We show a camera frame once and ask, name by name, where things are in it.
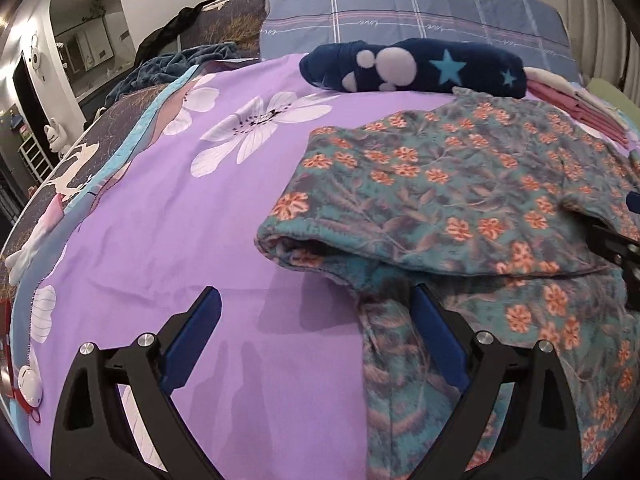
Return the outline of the white curtain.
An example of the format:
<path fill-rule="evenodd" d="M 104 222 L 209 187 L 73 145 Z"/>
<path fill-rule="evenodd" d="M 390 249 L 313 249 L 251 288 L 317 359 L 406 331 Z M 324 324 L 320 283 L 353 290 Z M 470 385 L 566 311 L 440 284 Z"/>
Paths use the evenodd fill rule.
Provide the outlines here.
<path fill-rule="evenodd" d="M 563 21 L 585 81 L 608 81 L 639 99 L 639 44 L 612 0 L 566 0 Z"/>

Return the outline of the teal floral garment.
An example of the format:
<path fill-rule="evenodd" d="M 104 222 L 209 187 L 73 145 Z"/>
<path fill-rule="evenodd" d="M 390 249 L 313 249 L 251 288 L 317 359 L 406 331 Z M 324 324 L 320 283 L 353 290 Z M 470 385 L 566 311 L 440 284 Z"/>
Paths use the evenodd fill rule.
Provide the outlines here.
<path fill-rule="evenodd" d="M 582 466 L 639 399 L 639 315 L 586 224 L 628 238 L 639 154 L 554 106 L 459 89 L 443 106 L 314 130 L 256 234 L 268 259 L 350 289 L 363 339 L 371 479 L 405 479 L 457 401 L 409 314 L 425 284 L 504 344 L 550 341 L 576 406 Z"/>

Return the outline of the navy star fleece garment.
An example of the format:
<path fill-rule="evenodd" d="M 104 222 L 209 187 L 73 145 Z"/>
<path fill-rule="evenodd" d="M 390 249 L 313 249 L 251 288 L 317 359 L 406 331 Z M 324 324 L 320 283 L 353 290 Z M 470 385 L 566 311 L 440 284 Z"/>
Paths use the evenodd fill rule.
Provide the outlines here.
<path fill-rule="evenodd" d="M 411 38 L 390 46 L 322 44 L 303 56 L 299 71 L 308 84 L 341 92 L 450 93 L 460 87 L 521 99 L 527 89 L 519 56 L 477 42 Z"/>

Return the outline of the purple floral bed sheet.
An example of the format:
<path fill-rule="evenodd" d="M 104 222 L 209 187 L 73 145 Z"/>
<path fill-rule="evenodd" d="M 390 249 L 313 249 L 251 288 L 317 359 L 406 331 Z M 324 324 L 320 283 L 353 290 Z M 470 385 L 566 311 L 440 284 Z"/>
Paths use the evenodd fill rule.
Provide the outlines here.
<path fill-rule="evenodd" d="M 302 58 L 228 72 L 208 63 L 155 91 L 140 115 L 121 110 L 122 142 L 105 156 L 85 146 L 87 180 L 59 190 L 4 258 L 18 382 L 10 419 L 47 478 L 58 399 L 78 349 L 156 334 L 210 286 L 220 320 L 171 400 L 217 479 L 371 479 L 355 296 L 266 258 L 256 234 L 314 130 L 429 112 L 465 88 L 326 90 L 303 78 Z M 472 465 L 494 449 L 512 390 L 501 387 Z M 119 395 L 144 460 L 160 466 L 130 388 Z M 637 478 L 638 460 L 639 399 L 579 479 Z"/>

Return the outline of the white bear figurine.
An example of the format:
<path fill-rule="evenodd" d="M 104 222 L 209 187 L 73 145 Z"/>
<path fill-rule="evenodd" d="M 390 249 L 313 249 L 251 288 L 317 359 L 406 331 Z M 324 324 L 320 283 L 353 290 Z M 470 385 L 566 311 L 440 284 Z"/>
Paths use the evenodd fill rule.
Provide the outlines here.
<path fill-rule="evenodd" d="M 44 134 L 51 151 L 58 156 L 64 156 L 70 149 L 70 138 L 65 128 L 54 117 L 44 126 Z"/>

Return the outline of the dark teal knit blanket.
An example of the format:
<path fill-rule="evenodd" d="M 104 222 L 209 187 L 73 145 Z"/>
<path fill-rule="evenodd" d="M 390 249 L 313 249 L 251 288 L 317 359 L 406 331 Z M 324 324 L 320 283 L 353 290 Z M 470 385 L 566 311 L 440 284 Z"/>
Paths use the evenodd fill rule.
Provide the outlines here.
<path fill-rule="evenodd" d="M 157 55 L 134 68 L 106 96 L 103 106 L 110 108 L 130 93 L 156 86 L 170 84 L 180 78 L 190 67 L 209 61 L 234 60 L 240 50 L 234 42 L 201 44 L 174 53 Z"/>

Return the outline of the folded red and cream clothes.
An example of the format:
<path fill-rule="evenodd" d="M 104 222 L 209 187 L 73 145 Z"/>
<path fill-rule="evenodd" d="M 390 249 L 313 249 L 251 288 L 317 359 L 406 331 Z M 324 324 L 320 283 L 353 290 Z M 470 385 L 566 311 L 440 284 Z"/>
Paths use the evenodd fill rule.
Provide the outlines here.
<path fill-rule="evenodd" d="M 631 147 L 631 122 L 613 105 L 548 70 L 525 67 L 524 72 L 527 90 L 538 99 L 556 106 L 576 122 L 599 131 L 621 148 L 628 150 Z"/>

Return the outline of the blue plaid quilt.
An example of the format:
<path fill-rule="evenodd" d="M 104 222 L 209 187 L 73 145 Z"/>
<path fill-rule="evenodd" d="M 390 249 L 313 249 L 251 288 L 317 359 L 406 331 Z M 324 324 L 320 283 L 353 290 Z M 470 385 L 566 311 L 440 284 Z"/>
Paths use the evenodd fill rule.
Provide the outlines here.
<path fill-rule="evenodd" d="M 320 44 L 409 38 L 480 42 L 518 55 L 524 65 L 580 79 L 555 8 L 540 0 L 266 0 L 260 31 L 265 60 Z"/>

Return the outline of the white shelf unit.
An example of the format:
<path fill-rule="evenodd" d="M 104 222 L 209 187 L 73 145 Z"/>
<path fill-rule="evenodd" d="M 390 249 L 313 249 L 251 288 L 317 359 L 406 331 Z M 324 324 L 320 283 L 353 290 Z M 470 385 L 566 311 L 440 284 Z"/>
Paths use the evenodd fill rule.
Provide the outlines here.
<path fill-rule="evenodd" d="M 24 137 L 18 152 L 32 177 L 38 184 L 43 184 L 50 176 L 54 166 L 32 133 Z"/>

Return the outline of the dark patterned pillow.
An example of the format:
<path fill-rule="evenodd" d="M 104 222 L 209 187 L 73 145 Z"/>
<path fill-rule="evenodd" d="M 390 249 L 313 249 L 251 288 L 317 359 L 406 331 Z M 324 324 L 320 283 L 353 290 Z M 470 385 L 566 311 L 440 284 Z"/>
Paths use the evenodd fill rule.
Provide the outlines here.
<path fill-rule="evenodd" d="M 180 35 L 179 44 L 186 49 L 233 42 L 243 58 L 258 58 L 260 29 L 266 17 L 266 0 L 217 0 L 204 6 Z"/>

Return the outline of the green pillow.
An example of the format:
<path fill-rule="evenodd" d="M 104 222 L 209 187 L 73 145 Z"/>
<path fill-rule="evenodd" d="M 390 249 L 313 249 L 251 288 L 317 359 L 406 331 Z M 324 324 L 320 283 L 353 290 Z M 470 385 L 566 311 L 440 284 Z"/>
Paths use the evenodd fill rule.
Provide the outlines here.
<path fill-rule="evenodd" d="M 620 110 L 636 128 L 640 127 L 639 107 L 608 81 L 592 78 L 587 84 L 587 89 L 598 98 Z"/>

